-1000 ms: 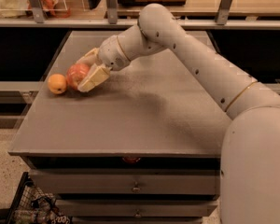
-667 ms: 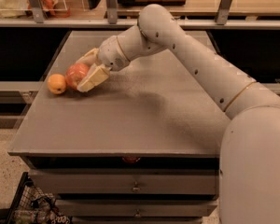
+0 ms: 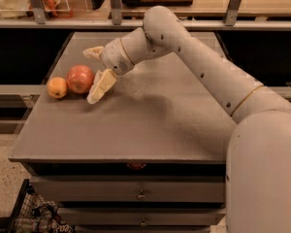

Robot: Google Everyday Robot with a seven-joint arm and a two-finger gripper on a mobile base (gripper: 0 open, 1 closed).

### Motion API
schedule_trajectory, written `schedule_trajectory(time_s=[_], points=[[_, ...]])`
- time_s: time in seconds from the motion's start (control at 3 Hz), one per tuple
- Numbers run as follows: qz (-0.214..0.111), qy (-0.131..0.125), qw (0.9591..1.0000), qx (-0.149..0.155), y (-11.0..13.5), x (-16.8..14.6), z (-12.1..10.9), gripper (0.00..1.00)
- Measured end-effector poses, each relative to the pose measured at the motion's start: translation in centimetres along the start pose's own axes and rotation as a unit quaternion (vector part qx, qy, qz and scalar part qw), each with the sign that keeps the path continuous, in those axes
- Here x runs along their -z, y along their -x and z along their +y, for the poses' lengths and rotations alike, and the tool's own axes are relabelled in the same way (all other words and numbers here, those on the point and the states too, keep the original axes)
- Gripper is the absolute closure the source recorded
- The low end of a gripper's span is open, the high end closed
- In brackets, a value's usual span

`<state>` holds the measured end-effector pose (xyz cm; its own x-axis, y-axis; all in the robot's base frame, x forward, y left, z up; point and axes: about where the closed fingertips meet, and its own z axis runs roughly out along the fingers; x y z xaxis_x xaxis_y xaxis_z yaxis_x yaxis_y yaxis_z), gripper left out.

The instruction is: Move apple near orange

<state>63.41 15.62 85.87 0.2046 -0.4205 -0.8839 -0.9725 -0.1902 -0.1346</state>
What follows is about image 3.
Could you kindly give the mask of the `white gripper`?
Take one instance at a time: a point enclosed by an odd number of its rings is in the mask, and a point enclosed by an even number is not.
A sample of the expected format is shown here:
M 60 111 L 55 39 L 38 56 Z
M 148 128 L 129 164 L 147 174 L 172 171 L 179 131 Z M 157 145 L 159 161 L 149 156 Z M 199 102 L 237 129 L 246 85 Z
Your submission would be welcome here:
M 119 38 L 109 42 L 105 47 L 98 46 L 86 49 L 82 54 L 86 58 L 96 61 L 102 60 L 103 64 L 109 68 L 96 73 L 93 85 L 87 95 L 89 104 L 97 103 L 114 86 L 117 75 L 122 76 L 134 68 L 134 64 L 126 54 Z

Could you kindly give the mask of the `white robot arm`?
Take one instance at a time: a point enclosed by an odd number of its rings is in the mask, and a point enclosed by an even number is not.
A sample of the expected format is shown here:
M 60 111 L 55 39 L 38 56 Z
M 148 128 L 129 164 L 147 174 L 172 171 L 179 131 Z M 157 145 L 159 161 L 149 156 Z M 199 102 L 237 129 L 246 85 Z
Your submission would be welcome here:
M 133 32 L 84 50 L 105 66 L 88 102 L 137 63 L 170 52 L 237 125 L 226 157 L 228 233 L 291 233 L 291 103 L 192 37 L 168 8 L 153 7 Z

